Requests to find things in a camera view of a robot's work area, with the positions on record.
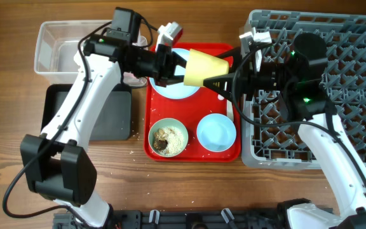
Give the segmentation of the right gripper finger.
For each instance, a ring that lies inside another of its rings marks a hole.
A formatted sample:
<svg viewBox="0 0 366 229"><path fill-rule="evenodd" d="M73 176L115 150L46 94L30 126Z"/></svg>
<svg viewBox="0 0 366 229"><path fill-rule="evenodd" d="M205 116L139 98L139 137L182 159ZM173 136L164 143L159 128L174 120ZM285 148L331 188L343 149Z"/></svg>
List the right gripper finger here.
<svg viewBox="0 0 366 229"><path fill-rule="evenodd" d="M236 48L230 49L224 53L217 55L217 58L220 59L225 59L228 57L232 57L233 59L241 59L241 47L237 46Z"/></svg>
<svg viewBox="0 0 366 229"><path fill-rule="evenodd" d="M243 94L242 79L240 73L229 73L221 76L214 76L203 80L203 86L233 101Z"/></svg>

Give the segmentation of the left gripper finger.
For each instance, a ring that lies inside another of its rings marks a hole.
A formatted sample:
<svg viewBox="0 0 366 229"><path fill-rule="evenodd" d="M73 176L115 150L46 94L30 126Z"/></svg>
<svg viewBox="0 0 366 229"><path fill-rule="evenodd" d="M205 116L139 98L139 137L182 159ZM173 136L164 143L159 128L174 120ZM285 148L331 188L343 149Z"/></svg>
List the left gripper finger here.
<svg viewBox="0 0 366 229"><path fill-rule="evenodd" d="M164 83L165 85L174 85L178 83L182 83L184 81L184 75L174 75L170 78L167 78Z"/></svg>
<svg viewBox="0 0 366 229"><path fill-rule="evenodd" d="M180 66L180 67L186 67L187 60L180 56L175 51L172 51L171 57L170 57L170 65L172 67Z"/></svg>

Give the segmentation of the light blue plate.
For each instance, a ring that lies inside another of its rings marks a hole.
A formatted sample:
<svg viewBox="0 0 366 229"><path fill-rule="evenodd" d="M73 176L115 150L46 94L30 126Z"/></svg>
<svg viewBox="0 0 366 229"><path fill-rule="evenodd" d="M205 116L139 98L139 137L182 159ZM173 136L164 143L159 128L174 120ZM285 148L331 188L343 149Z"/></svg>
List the light blue plate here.
<svg viewBox="0 0 366 229"><path fill-rule="evenodd" d="M189 50L183 48L173 48L173 52L180 55L183 59L188 60ZM181 66L177 66L175 69L175 75L185 75L186 69ZM174 85L167 85L166 87L157 86L153 78L149 78L149 82L154 90L168 99L185 99L195 94L200 88L194 86L185 86L183 83Z"/></svg>

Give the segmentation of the yellow plastic cup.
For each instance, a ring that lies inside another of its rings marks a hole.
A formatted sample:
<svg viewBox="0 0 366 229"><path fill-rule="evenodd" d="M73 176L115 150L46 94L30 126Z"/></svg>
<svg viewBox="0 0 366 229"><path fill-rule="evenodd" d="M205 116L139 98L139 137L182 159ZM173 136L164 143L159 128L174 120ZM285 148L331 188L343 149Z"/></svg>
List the yellow plastic cup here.
<svg viewBox="0 0 366 229"><path fill-rule="evenodd" d="M203 81L229 72L229 62L207 53L191 49L186 62L185 86L204 87Z"/></svg>

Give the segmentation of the white plastic fork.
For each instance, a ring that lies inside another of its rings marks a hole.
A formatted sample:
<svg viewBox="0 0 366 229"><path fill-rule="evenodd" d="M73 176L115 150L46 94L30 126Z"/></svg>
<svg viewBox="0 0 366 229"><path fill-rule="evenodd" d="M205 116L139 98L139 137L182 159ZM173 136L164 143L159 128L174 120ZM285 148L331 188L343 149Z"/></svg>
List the white plastic fork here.
<svg viewBox="0 0 366 229"><path fill-rule="evenodd" d="M234 121L234 113L233 113L233 105L231 101L226 102L226 116L231 120Z"/></svg>

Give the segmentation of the light blue bowl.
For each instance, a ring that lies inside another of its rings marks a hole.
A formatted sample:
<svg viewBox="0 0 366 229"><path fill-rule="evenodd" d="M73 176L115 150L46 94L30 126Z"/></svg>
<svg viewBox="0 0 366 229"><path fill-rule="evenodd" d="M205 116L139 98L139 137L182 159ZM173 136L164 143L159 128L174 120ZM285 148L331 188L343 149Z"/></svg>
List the light blue bowl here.
<svg viewBox="0 0 366 229"><path fill-rule="evenodd" d="M233 146L236 140L236 127L226 115L212 113L200 120L196 135L205 149L220 153Z"/></svg>

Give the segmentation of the green bowl with food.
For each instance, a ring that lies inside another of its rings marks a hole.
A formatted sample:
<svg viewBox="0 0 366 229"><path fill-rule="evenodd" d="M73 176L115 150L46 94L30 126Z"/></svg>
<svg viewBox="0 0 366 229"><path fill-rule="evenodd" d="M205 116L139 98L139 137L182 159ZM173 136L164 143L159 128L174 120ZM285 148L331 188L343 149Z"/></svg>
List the green bowl with food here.
<svg viewBox="0 0 366 229"><path fill-rule="evenodd" d="M151 153L161 158L173 158L186 150L189 134L180 121L164 118L151 126L147 140Z"/></svg>

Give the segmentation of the white napkin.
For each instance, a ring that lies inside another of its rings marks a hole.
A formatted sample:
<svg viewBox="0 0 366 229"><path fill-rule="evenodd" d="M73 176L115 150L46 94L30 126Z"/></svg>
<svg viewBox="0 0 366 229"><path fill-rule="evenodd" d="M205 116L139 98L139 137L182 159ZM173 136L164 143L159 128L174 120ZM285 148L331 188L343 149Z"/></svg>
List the white napkin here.
<svg viewBox="0 0 366 229"><path fill-rule="evenodd" d="M81 60L81 56L79 52L76 52L76 54L73 57L74 62L77 64L78 69L83 66L83 61Z"/></svg>

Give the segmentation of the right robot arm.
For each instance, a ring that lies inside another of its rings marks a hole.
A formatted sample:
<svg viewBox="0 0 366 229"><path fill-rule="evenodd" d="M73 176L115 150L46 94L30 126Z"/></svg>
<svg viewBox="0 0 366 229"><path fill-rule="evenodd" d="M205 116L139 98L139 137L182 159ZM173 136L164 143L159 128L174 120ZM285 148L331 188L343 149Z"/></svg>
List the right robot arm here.
<svg viewBox="0 0 366 229"><path fill-rule="evenodd" d="M282 64L260 64L256 54L270 40L252 41L230 73L214 73L203 85L237 104L238 96L257 90L278 91L283 125L295 128L314 154L337 200L339 215L300 198L278 204L283 228L366 228L366 166L349 141L334 103L321 87L327 45L316 34L294 39Z"/></svg>

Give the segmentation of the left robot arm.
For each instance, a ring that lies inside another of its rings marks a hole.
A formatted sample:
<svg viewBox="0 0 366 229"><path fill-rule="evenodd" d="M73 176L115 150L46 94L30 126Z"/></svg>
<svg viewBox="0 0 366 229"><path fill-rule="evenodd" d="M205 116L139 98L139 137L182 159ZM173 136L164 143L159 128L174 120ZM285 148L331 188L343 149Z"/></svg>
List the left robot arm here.
<svg viewBox="0 0 366 229"><path fill-rule="evenodd" d="M126 8L116 8L113 19L78 43L80 70L56 115L38 136L27 135L20 153L30 191L68 210L85 228L115 228L110 204L95 191L97 171L87 150L95 122L124 73L152 78L166 86L182 81L175 75L186 61L172 52L182 35L175 22L158 30L155 51L138 46L145 18Z"/></svg>

